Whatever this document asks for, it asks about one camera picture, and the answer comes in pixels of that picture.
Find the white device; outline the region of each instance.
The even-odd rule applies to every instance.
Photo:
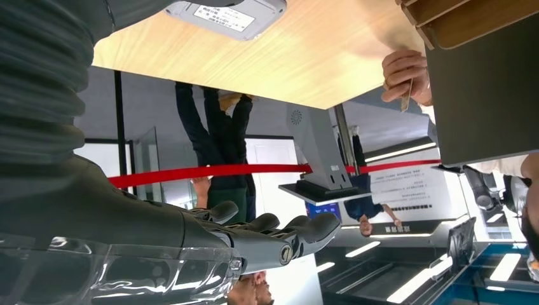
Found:
[[[179,1],[165,9],[174,18],[235,40],[257,38],[286,10],[286,0],[244,0],[228,8]]]

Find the label sticker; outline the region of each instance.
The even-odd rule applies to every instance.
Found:
[[[194,15],[238,32],[243,32],[254,21],[253,17],[231,8],[204,5],[199,6]]]

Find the green shirt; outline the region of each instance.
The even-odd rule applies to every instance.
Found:
[[[232,201],[238,207],[238,213],[225,224],[235,224],[247,221],[247,188],[240,189],[210,189],[208,193],[208,208],[214,208],[223,201]]]

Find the finger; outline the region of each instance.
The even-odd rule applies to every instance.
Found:
[[[397,86],[405,81],[409,81],[412,78],[418,78],[426,74],[426,68],[424,67],[415,67],[406,69],[400,72],[393,73],[388,76],[386,82],[389,86]]]
[[[388,91],[382,93],[382,100],[386,103],[389,103],[403,96],[405,93],[408,92],[409,89],[410,89],[409,83],[404,83],[398,86],[394,86]]]
[[[414,79],[414,84],[412,86],[412,90],[410,95],[416,96],[417,94],[420,94],[421,92],[425,91],[427,87],[427,83],[424,81],[420,81],[420,78]]]
[[[404,58],[404,57],[414,57],[414,56],[421,56],[421,52],[414,51],[414,50],[395,51],[395,52],[389,54],[388,56],[386,56],[386,58],[384,58],[384,60],[382,60],[382,67],[386,67],[387,65],[390,65],[392,62],[394,62],[394,61],[396,61],[398,59],[401,59],[401,58]]]
[[[398,59],[384,68],[384,77],[388,78],[395,74],[412,67],[426,67],[426,58],[422,56],[404,57]]]

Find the human hand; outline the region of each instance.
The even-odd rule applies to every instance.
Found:
[[[193,183],[193,188],[197,197],[208,196],[208,191],[210,190],[210,186],[212,184],[208,177],[193,178],[191,182]]]
[[[382,61],[384,69],[384,102],[391,102],[404,96],[413,85],[410,96],[421,105],[432,105],[432,92],[426,70],[426,58],[418,51],[395,51]]]

